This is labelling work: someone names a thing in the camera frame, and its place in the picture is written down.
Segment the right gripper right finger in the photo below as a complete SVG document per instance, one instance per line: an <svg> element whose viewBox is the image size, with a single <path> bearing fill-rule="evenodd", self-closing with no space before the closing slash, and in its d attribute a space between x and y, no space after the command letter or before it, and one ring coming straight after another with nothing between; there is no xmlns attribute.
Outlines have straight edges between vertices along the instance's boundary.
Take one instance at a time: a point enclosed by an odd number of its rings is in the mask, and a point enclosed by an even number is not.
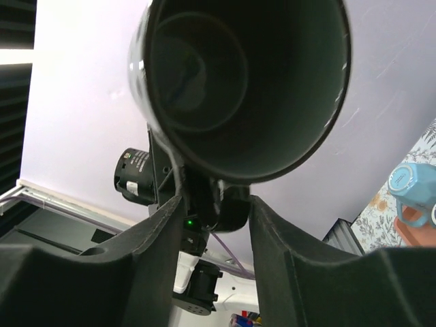
<svg viewBox="0 0 436 327"><path fill-rule="evenodd" d="M434 326L435 250L358 256L312 237L251 197L250 235L264 326Z"/></svg>

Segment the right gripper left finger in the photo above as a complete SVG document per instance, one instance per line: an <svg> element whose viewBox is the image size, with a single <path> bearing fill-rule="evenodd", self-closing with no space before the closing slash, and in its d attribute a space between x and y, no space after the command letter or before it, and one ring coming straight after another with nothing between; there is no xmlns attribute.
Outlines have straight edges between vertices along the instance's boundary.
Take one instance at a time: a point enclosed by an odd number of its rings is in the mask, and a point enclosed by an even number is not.
<svg viewBox="0 0 436 327"><path fill-rule="evenodd" d="M1 246L2 326L167 326L184 205L154 215L81 255Z"/></svg>

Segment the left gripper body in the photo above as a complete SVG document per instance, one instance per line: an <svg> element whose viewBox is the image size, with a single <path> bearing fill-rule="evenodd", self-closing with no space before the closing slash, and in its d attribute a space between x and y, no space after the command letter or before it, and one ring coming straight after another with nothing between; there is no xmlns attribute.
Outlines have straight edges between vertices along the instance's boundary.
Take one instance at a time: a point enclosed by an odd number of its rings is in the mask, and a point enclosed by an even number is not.
<svg viewBox="0 0 436 327"><path fill-rule="evenodd" d="M147 128L149 149L128 148L114 171L114 188L129 202L163 206L178 191L185 197L188 219L197 219L203 230L223 232L223 186L190 167L176 166L168 148Z"/></svg>

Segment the black glossy mug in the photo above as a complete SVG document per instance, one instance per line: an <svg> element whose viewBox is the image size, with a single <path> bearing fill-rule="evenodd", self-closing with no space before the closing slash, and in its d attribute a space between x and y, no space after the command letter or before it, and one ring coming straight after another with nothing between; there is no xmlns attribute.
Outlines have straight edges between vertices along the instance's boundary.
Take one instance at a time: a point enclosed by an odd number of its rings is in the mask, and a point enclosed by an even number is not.
<svg viewBox="0 0 436 327"><path fill-rule="evenodd" d="M343 1L150 1L128 81L187 205L211 232L242 228L249 187L302 165L350 79Z"/></svg>

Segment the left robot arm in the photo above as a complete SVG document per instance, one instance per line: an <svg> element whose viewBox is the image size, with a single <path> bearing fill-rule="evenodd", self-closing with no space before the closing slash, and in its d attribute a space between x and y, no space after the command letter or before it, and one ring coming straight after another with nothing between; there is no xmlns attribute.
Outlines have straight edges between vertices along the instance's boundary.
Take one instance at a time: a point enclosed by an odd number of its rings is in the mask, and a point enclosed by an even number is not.
<svg viewBox="0 0 436 327"><path fill-rule="evenodd" d="M247 222L250 212L248 186L227 185L193 170L185 176L172 165L169 155L150 131L149 149L126 149L114 172L114 188L128 201L147 206L155 214L187 181L183 195L183 232L174 280L173 303L196 315L213 311L259 310L254 273L240 262L225 272L206 258L210 237L234 232Z"/></svg>

